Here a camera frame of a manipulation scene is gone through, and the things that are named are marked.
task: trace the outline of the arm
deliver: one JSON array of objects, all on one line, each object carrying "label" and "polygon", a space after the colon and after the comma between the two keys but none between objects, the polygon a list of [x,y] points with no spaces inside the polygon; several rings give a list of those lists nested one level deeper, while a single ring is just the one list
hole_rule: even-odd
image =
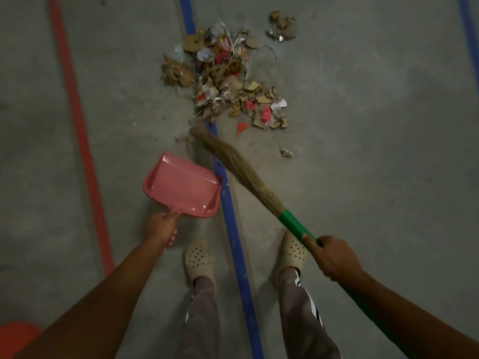
[{"label": "arm", "polygon": [[306,235],[303,241],[324,275],[356,294],[410,358],[479,358],[479,343],[369,276],[345,241],[323,236],[322,247]]},{"label": "arm", "polygon": [[145,241],[15,358],[114,358],[155,262],[175,238],[177,219],[153,215]]}]

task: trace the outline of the red floor line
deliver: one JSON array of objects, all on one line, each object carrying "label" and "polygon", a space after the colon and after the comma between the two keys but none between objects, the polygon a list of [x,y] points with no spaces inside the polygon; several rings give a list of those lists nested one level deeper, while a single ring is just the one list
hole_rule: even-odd
[{"label": "red floor line", "polygon": [[75,125],[78,147],[80,148],[81,161],[83,163],[83,172],[85,174],[88,188],[88,197],[90,199],[90,205],[92,206],[93,220],[95,223],[100,255],[102,257],[103,272],[106,277],[115,269],[115,264],[113,262],[112,248],[108,237],[105,214],[103,212],[102,197],[100,195],[100,189],[95,174],[95,165],[90,152],[88,135],[85,128],[85,121],[83,119],[83,111],[81,110],[75,70],[73,69],[67,35],[65,33],[60,6],[58,5],[57,0],[48,0],[48,11],[50,13],[50,21],[57,42],[58,57],[63,70],[65,88],[68,92],[71,117],[73,124]]}]

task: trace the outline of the gray floor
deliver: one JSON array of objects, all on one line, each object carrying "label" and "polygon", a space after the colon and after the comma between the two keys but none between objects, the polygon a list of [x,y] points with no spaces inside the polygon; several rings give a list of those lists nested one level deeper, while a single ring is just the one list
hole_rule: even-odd
[{"label": "gray floor", "polygon": [[[141,182],[161,152],[188,152],[188,93],[164,87],[163,54],[183,33],[176,0],[62,0],[116,263],[138,243],[152,204]],[[219,120],[315,234],[347,239],[383,283],[479,339],[479,99],[455,0],[192,0],[199,27],[219,18],[272,46],[251,77],[277,86],[289,128]],[[263,35],[273,8],[298,37]],[[477,5],[473,4],[477,20]],[[40,0],[0,0],[2,199],[0,323],[45,327],[101,278],[69,107]],[[279,155],[293,151],[292,160]],[[285,358],[268,281],[282,229],[231,179],[268,358]],[[219,281],[222,358],[247,358],[244,318],[221,214],[183,220],[136,308],[119,358],[169,358],[189,289],[181,252],[210,240]],[[401,354],[310,260],[303,275],[344,358]]]}]

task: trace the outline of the pants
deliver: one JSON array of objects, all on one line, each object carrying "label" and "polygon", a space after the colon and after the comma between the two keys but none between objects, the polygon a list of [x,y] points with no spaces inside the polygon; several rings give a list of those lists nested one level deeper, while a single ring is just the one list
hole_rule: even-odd
[{"label": "pants", "polygon": [[[302,288],[294,268],[279,275],[279,312],[288,359],[340,359],[338,347],[322,325],[318,310]],[[188,308],[185,332],[176,359],[216,359],[219,355],[220,321],[213,283],[198,280]]]}]

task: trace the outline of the foot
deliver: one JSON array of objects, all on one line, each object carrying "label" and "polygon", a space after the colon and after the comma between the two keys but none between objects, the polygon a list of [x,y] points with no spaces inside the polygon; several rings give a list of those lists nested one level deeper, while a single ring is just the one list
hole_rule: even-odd
[{"label": "foot", "polygon": [[213,275],[207,241],[204,239],[194,240],[185,248],[184,266],[192,285],[194,285],[195,279],[207,277],[215,285],[216,292],[216,280]]},{"label": "foot", "polygon": [[308,250],[291,234],[290,231],[284,232],[281,241],[281,261],[279,269],[276,272],[275,283],[278,286],[278,277],[281,271],[288,267],[296,268],[299,272],[303,270]]}]

